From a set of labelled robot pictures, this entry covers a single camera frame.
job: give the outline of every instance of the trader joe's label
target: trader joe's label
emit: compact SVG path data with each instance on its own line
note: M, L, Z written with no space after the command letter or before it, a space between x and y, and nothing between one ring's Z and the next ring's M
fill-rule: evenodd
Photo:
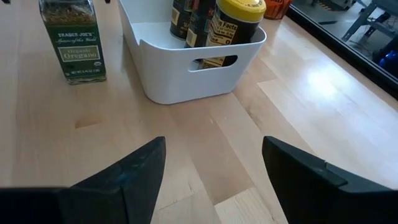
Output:
M62 70L71 84L105 80L106 70L96 24L45 25Z

